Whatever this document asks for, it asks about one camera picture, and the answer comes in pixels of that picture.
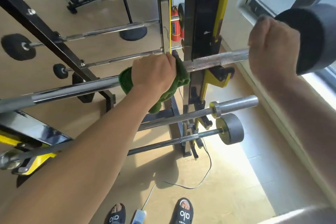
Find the wooden floor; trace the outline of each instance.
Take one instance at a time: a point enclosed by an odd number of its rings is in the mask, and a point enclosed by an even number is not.
[[[79,8],[77,15],[69,13],[65,0],[25,1],[61,35],[128,23],[122,0],[97,1]],[[128,2],[133,21],[158,18],[157,0]],[[1,36],[21,33],[32,42],[36,41],[4,10],[0,10],[0,15]],[[126,42],[116,33],[73,41],[67,45],[81,59],[90,63],[155,50],[161,47],[161,40],[159,28],[150,26],[147,36],[136,42]],[[24,62],[11,59],[0,48],[0,60],[1,99],[71,84],[71,75],[68,79],[60,80],[53,74],[53,65],[61,63],[61,60],[45,47],[37,48],[35,59]],[[131,64],[132,60],[129,60],[91,70],[103,78],[119,74]],[[111,92],[116,94],[117,102],[124,97],[120,87]],[[226,88],[208,87],[206,103],[208,105],[211,101],[221,102],[252,94],[242,75],[236,71]],[[175,96],[181,108],[178,91]],[[71,98],[27,108],[25,111],[75,138],[103,115],[104,101],[99,94],[95,94],[90,104]],[[157,188],[154,188],[145,208],[146,223],[168,223],[173,207],[181,197],[191,200],[195,224],[254,224],[300,207],[328,204],[262,106],[240,110],[235,114],[244,126],[245,140],[240,144],[226,146],[218,136],[205,138],[212,169],[198,188],[188,190],[161,181],[188,187],[198,185],[210,167],[209,158],[203,149],[197,149],[198,160],[193,157],[182,158],[181,152],[172,146],[129,156],[90,223],[103,223],[107,212],[117,202],[125,205],[126,223],[129,223],[136,209],[141,209],[155,183]],[[168,139],[168,127],[153,128],[137,133],[132,147]],[[9,171],[0,171],[0,202],[5,202],[14,190],[15,176]]]

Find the green cloth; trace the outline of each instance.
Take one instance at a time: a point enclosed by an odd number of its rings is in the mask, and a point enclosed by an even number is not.
[[[183,66],[182,60],[175,56],[176,59],[176,77],[173,84],[170,86],[169,90],[162,94],[159,101],[150,108],[149,113],[158,113],[161,108],[161,103],[170,99],[176,92],[177,88],[186,85],[190,82],[189,73]],[[132,67],[129,67],[119,74],[119,82],[123,91],[128,94],[132,87]]]

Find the black slide sandal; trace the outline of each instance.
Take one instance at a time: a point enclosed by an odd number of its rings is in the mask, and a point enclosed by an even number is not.
[[[120,203],[121,210],[116,213],[111,213],[112,209],[108,212],[106,218],[105,218],[105,224],[125,224],[126,221],[126,209],[125,206]]]
[[[190,210],[184,209],[181,206],[183,200],[189,203]],[[193,205],[191,204],[189,199],[183,197],[180,198],[175,205],[170,224],[191,224],[193,221],[193,217],[194,217]]]

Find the person's right hand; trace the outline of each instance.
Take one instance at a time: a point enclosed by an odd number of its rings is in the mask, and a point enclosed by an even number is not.
[[[154,55],[134,60],[132,66],[133,86],[143,86],[159,100],[176,77],[176,60],[170,54]]]
[[[249,63],[267,89],[296,78],[300,33],[287,24],[261,16],[250,33]]]

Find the person's right arm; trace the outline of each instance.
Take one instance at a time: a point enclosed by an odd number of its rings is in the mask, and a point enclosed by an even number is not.
[[[336,194],[336,111],[296,75],[300,33],[261,17],[250,33],[254,76],[287,116],[304,150]]]

